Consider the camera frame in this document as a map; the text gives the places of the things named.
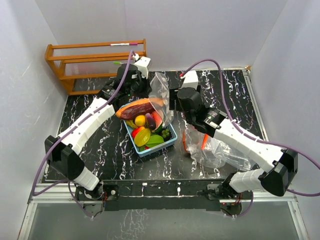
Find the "white dotted zip bag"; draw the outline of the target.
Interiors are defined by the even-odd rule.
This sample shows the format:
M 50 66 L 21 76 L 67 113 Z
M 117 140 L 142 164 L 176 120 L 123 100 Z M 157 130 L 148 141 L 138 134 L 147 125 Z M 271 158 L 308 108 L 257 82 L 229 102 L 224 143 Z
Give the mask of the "white dotted zip bag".
M 170 110 L 170 88 L 166 76 L 163 73 L 156 72 L 150 86 L 149 101 L 159 113 L 162 125 L 167 127 L 174 119 L 174 111 Z

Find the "yellow mango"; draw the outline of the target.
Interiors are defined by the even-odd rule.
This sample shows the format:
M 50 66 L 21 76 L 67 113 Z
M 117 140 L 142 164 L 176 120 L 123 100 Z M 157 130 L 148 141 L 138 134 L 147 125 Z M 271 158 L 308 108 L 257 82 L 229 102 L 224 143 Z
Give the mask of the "yellow mango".
M 134 124 L 137 127 L 144 127 L 146 125 L 146 117 L 145 115 L 138 115 L 135 119 L 134 119 Z

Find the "purple eggplant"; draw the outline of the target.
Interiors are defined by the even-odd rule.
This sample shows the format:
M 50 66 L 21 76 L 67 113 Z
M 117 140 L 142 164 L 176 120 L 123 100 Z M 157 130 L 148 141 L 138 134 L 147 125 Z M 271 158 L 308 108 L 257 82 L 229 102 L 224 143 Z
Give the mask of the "purple eggplant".
M 150 130 L 156 129 L 156 122 L 150 113 L 145 114 L 146 124 Z

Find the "watermelon slice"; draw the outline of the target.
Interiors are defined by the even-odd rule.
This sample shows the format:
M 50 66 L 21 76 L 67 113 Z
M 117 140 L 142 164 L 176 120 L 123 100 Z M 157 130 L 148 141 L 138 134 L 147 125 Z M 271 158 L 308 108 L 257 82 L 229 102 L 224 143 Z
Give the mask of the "watermelon slice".
M 153 111 L 151 113 L 152 118 L 154 119 L 155 122 L 155 129 L 152 130 L 153 133 L 159 132 L 163 128 L 163 113 L 162 112 L 157 112 Z

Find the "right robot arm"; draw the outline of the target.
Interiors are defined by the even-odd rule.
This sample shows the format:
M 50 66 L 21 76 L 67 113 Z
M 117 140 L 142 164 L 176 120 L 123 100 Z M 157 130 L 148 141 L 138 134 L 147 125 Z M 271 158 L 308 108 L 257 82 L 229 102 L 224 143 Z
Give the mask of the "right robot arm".
M 178 110 L 188 124 L 213 139 L 224 142 L 253 160 L 259 168 L 230 174 L 219 186 L 221 195 L 233 199 L 246 191 L 265 190 L 282 197 L 298 172 L 298 153 L 264 143 L 243 128 L 235 127 L 223 111 L 206 107 L 199 89 L 170 89 L 169 108 Z

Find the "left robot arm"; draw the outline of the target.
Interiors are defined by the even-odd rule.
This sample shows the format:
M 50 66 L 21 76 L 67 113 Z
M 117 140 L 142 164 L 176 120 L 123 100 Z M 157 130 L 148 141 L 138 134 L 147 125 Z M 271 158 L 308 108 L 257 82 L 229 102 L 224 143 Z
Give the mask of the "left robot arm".
M 47 164 L 68 181 L 80 187 L 87 198 L 98 200 L 103 195 L 103 182 L 80 158 L 80 153 L 93 133 L 130 98 L 146 98 L 151 91 L 148 63 L 142 59 L 122 64 L 117 75 L 98 92 L 91 105 L 65 131 L 48 136 L 44 142 Z

